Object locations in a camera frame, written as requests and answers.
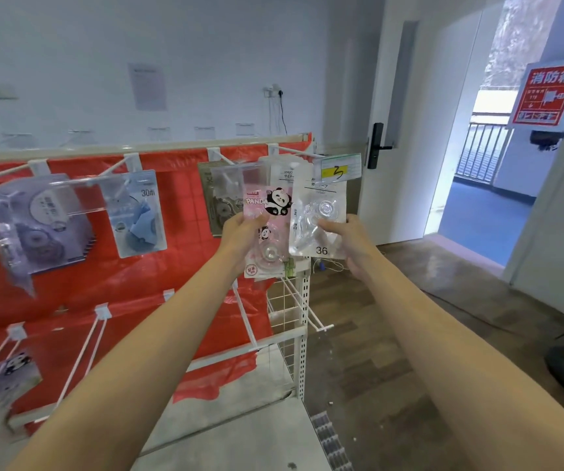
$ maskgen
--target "balcony railing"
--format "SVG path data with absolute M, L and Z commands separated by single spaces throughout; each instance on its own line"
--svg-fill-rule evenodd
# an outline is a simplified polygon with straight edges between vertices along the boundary
M 474 112 L 456 176 L 490 184 L 509 141 L 507 113 Z

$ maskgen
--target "person's left hand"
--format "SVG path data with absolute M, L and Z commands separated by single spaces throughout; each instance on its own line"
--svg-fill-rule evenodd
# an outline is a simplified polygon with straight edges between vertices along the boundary
M 256 243 L 258 230 L 269 221 L 269 213 L 263 213 L 257 218 L 246 220 L 242 213 L 230 218 L 223 225 L 223 236 L 217 254 L 225 256 L 234 266 L 236 276 L 245 269 L 245 256 Z

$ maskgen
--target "red sign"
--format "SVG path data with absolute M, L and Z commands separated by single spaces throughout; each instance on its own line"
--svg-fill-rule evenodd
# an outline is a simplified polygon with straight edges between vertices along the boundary
M 557 126 L 563 110 L 564 66 L 530 70 L 513 122 Z

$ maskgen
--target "blue floor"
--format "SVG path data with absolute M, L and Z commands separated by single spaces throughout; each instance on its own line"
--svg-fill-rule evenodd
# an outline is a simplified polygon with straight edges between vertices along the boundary
M 506 266 L 531 208 L 489 189 L 455 181 L 439 234 Z

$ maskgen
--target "brown floor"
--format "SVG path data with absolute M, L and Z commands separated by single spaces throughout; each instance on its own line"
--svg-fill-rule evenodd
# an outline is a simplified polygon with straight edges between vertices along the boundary
M 563 314 L 433 242 L 382 249 L 421 289 L 514 332 L 436 300 L 564 407 L 564 390 L 543 362 L 564 332 Z M 328 412 L 354 469 L 472 470 L 364 285 L 349 271 L 317 272 L 310 304 L 323 323 L 335 326 L 309 336 L 305 403 L 311 415 Z

